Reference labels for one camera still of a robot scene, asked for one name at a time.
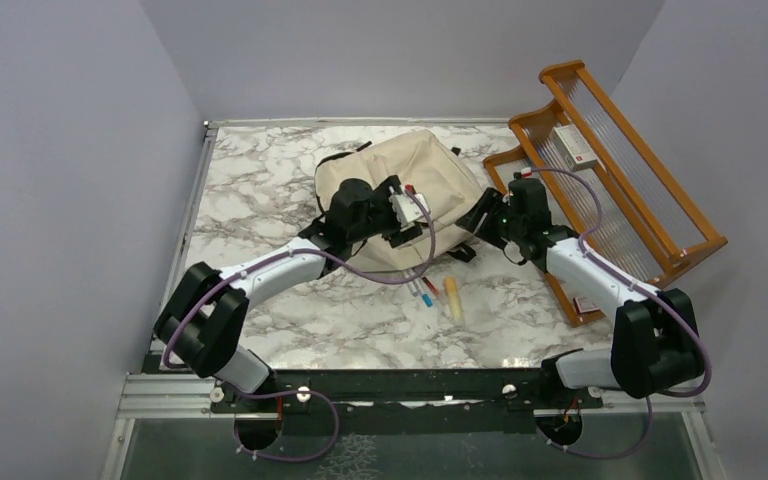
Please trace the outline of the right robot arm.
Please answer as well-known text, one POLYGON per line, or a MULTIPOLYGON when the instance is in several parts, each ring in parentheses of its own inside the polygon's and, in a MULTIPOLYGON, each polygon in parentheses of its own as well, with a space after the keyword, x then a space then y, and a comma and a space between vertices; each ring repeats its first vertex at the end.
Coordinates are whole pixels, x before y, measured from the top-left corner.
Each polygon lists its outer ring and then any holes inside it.
POLYGON ((695 379, 701 388, 709 383, 710 360, 690 298, 637 280, 596 253, 583 235, 554 223, 540 180, 518 177, 506 195, 486 189, 456 224, 499 249, 515 245, 524 262, 571 285, 612 322, 610 347, 542 362, 536 384, 545 404, 560 407, 588 387, 640 399, 678 396, 677 385, 695 379))

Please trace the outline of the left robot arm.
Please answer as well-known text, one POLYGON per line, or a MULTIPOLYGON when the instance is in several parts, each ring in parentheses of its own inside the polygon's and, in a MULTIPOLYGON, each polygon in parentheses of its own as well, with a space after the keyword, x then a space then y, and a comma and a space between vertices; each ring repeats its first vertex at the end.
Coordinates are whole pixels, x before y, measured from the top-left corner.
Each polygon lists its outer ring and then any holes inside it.
POLYGON ((184 272, 153 327, 164 344, 161 364, 227 383, 245 407, 262 410, 273 401, 273 370, 240 344, 248 312, 339 268, 360 275, 348 261, 374 237, 397 247, 434 231, 425 197, 398 176, 376 188, 344 180, 327 208, 284 246, 235 266, 198 262, 184 272))

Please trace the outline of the clear grey pen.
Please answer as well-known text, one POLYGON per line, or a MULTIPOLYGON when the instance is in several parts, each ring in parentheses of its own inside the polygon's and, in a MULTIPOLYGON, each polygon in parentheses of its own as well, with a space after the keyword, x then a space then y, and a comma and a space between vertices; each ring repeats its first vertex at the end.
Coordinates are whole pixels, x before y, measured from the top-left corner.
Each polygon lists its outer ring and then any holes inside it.
POLYGON ((408 270, 402 271, 402 276, 406 280, 404 285, 407 287, 409 293, 413 296, 418 298, 420 296, 420 291, 416 288, 416 286, 413 283, 412 276, 413 274, 408 270))

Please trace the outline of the yellow pencil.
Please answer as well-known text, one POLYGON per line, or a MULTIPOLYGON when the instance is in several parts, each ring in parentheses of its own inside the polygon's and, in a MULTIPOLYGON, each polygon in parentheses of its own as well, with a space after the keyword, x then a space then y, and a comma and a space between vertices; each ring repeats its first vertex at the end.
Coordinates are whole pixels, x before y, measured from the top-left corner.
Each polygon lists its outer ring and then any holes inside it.
POLYGON ((465 317, 455 277, 446 276, 443 279, 443 287, 448 300, 452 322, 463 327, 465 325, 465 317))

